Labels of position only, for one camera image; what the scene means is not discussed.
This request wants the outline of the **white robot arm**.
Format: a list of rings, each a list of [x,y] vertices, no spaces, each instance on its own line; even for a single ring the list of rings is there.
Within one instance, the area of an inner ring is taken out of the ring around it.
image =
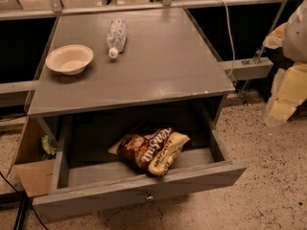
[[[272,83],[264,122],[277,127],[286,123],[307,100],[307,0],[264,39],[263,45],[269,49],[282,48],[283,56],[294,62],[288,70],[279,69]]]

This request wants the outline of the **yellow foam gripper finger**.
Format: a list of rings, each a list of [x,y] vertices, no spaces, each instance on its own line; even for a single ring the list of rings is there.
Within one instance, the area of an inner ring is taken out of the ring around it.
[[[263,46],[269,49],[277,49],[283,46],[284,31],[287,22],[276,27],[263,41]]]
[[[288,70],[278,69],[272,82],[264,123],[280,126],[307,100],[307,64],[295,62]]]

